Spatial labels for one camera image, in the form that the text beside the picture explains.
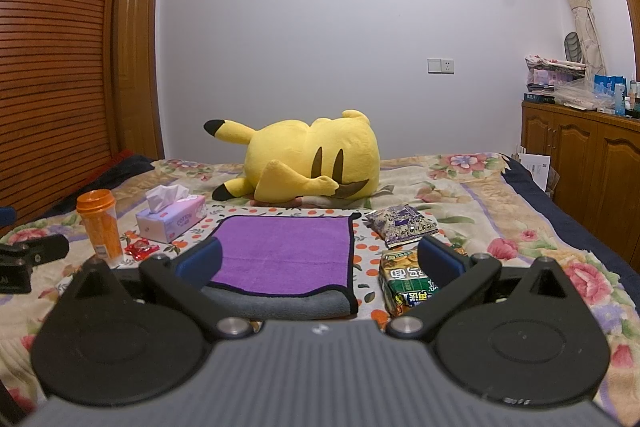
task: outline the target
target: plastic bag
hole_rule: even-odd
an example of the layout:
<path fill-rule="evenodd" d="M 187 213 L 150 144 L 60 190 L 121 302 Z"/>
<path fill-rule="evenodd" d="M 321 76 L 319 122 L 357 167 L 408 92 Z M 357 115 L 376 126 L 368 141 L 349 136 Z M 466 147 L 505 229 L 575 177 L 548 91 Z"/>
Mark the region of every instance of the plastic bag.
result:
<path fill-rule="evenodd" d="M 612 109 L 615 100 L 607 91 L 593 91 L 584 89 L 583 80 L 574 80 L 561 86 L 556 86 L 554 92 L 556 103 L 568 105 L 576 109 L 598 110 Z"/>

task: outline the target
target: wall socket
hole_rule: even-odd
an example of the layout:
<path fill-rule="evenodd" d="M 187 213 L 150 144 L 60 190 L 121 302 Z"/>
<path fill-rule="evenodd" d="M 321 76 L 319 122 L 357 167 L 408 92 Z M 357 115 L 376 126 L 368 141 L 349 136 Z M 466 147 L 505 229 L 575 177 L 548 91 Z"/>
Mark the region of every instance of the wall socket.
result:
<path fill-rule="evenodd" d="M 427 58 L 427 71 L 429 73 L 453 74 L 453 60 L 450 58 Z"/>
<path fill-rule="evenodd" d="M 443 58 L 441 60 L 442 63 L 442 73 L 450 73 L 453 74 L 453 60 L 449 58 Z"/>

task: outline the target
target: purple towel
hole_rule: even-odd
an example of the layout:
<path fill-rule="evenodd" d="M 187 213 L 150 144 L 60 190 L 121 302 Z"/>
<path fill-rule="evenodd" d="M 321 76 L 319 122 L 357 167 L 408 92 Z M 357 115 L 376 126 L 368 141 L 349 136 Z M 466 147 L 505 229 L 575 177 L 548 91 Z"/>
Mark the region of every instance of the purple towel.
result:
<path fill-rule="evenodd" d="M 353 219 L 232 216 L 215 230 L 222 269 L 213 286 L 261 296 L 312 295 L 340 287 L 353 294 Z"/>

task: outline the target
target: snack bag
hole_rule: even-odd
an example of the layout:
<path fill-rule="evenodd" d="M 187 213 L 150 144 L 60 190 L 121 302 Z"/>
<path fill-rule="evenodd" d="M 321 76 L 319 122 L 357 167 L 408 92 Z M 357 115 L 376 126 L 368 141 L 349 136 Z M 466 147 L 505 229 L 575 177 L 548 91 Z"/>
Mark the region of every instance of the snack bag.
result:
<path fill-rule="evenodd" d="M 384 251 L 380 258 L 378 279 L 386 310 L 392 317 L 426 301 L 438 290 L 420 269 L 417 248 Z"/>
<path fill-rule="evenodd" d="M 435 221 L 423 216 L 408 204 L 390 206 L 365 214 L 369 226 L 385 240 L 387 248 L 420 241 L 423 235 L 438 231 Z"/>

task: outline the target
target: tissue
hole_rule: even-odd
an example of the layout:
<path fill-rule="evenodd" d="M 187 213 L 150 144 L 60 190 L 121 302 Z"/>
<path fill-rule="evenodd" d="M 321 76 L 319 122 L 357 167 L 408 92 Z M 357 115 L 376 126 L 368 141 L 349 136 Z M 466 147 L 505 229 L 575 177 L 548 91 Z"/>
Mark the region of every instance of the tissue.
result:
<path fill-rule="evenodd" d="M 175 203 L 177 200 L 183 200 L 189 195 L 189 189 L 182 185 L 158 185 L 146 192 L 146 202 L 149 204 L 149 211 L 152 214 L 160 212 L 163 208 Z"/>
<path fill-rule="evenodd" d="M 140 236 L 158 243 L 172 242 L 207 213 L 204 196 L 190 196 L 181 185 L 152 188 L 146 201 L 149 208 L 136 214 Z"/>

